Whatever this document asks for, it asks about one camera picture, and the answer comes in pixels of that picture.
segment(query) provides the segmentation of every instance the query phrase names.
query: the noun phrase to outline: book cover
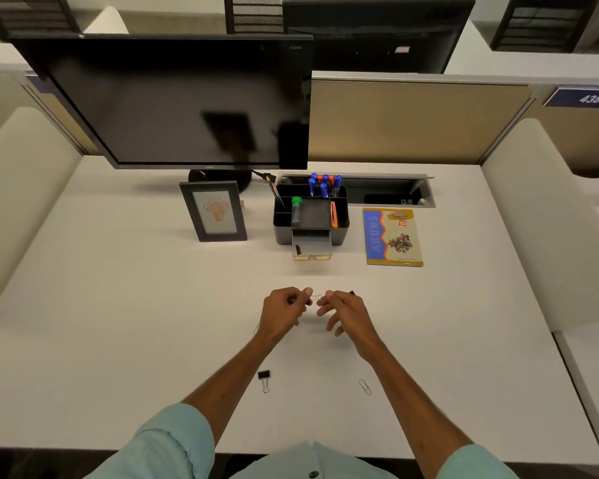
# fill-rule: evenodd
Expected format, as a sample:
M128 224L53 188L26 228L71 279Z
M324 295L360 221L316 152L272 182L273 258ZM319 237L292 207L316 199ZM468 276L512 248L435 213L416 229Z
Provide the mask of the book cover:
M364 208L364 234L367 264L423 265L412 210Z

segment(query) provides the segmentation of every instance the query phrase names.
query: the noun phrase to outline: picture frame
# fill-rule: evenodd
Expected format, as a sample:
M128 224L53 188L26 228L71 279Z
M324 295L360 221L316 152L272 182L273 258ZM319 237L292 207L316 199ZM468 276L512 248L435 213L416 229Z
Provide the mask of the picture frame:
M180 190L200 242L248 239L236 181L186 181Z

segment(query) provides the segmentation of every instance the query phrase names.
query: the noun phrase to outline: computer monitor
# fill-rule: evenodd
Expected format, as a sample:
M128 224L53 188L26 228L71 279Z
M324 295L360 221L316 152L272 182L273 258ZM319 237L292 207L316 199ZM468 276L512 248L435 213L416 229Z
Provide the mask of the computer monitor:
M306 169L310 36L12 42L115 168Z
M315 39L313 70L441 74L475 0L284 0L284 33Z

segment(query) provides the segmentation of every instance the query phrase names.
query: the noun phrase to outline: person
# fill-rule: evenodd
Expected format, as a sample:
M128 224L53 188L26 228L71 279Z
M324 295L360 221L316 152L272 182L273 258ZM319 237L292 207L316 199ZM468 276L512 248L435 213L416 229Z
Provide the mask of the person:
M240 398L264 358L299 324L313 290L277 289L264 299L259 328L246 346L181 403L170 405L139 428L135 437L88 477L207 479L220 441ZM375 370L426 479L514 479L485 448L473 444L435 406L379 338L362 298L328 290L318 316L335 311L326 330L346 333ZM272 453L235 479L388 479L394 475L355 457L308 442Z

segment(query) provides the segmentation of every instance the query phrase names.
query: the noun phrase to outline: hand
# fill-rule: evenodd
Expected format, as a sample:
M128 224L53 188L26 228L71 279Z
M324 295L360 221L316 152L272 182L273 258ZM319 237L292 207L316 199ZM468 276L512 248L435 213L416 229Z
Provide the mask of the hand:
M299 317L311 305L310 296L313 290L307 287L299 290L296 287L275 289L264 299L260 325L256 335L278 344L293 325L299 324Z
M331 331L338 321L341 322L341 326L335 330L335 336L348 334L364 360L368 361L370 354L376 348L384 346L361 297L341 290L335 292L327 290L326 296L322 297L317 305L321 306L317 310L318 316L323 316L335 309L335 314L328 320L326 330Z

